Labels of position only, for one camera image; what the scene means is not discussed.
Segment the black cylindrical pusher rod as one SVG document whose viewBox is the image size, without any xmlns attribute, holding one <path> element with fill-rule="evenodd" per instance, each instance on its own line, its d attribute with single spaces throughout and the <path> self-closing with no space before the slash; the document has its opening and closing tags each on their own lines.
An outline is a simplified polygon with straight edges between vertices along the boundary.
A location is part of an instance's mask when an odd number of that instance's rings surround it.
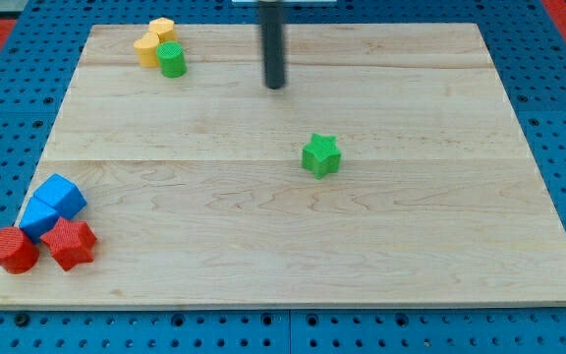
<svg viewBox="0 0 566 354">
<path fill-rule="evenodd" d="M 286 83 L 284 56 L 284 8 L 278 0 L 258 0 L 264 84 L 281 89 Z"/>
</svg>

